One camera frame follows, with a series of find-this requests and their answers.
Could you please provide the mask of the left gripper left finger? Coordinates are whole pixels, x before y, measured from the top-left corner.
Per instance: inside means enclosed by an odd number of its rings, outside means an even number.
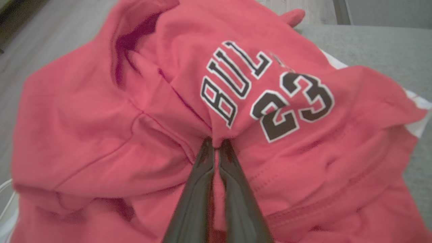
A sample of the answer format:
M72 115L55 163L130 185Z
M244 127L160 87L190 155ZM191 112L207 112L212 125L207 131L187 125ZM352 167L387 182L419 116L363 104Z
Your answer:
M208 212L215 173L215 150L211 137L201 144L185 183L163 243L207 243Z

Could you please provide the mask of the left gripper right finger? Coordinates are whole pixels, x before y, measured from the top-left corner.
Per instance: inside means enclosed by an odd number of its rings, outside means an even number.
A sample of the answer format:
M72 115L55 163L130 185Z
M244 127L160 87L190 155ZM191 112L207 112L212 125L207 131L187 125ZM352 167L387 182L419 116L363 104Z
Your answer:
M270 229L228 139L219 148L218 167L226 192L227 243L273 243Z

